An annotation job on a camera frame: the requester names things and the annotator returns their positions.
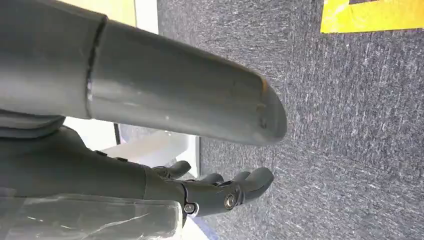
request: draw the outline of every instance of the robotic hand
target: robotic hand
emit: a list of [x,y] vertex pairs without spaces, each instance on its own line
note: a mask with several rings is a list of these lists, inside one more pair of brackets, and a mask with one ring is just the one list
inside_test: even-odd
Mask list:
[[184,190],[184,216],[206,216],[225,213],[234,207],[259,198],[274,180],[266,167],[252,173],[243,171],[232,180],[224,181],[217,173],[202,180],[173,180],[190,170],[188,162],[179,161],[172,167],[155,167],[153,170],[166,182],[181,184]]
[[274,176],[262,167],[224,181],[217,173],[201,180],[178,180],[190,170],[186,161],[150,168],[86,148],[68,127],[34,139],[0,138],[0,187],[14,197],[45,198],[60,194],[120,199],[176,201],[182,215],[225,213],[259,198]]

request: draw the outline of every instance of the gray carpet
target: gray carpet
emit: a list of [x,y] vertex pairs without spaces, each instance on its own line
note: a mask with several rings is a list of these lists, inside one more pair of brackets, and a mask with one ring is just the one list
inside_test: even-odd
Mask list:
[[205,217],[222,240],[424,239],[424,31],[321,34],[322,0],[158,0],[161,35],[262,73],[279,144],[201,139],[201,170],[272,169],[258,202]]

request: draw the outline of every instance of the yellow floor marking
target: yellow floor marking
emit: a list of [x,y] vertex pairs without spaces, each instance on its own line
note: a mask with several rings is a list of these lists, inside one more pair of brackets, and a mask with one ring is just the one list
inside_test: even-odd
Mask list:
[[424,28],[424,0],[324,0],[322,33]]

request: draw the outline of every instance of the screw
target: screw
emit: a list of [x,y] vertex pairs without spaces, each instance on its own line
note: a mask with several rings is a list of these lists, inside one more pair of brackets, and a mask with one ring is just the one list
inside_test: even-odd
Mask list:
[[187,203],[184,206],[184,212],[187,214],[193,214],[196,210],[196,206],[193,203]]
[[225,197],[224,205],[225,208],[227,208],[228,210],[234,208],[234,206],[236,205],[236,196],[234,196],[234,194],[232,193],[228,194]]

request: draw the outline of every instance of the gray metal tube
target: gray metal tube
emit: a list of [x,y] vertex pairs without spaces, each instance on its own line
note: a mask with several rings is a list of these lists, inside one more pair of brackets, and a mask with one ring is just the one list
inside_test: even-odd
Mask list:
[[55,0],[0,1],[0,80],[0,109],[14,113],[254,145],[287,130],[280,100],[256,73]]
[[105,26],[96,58],[95,119],[254,145],[286,133],[273,89],[223,58],[115,21]]

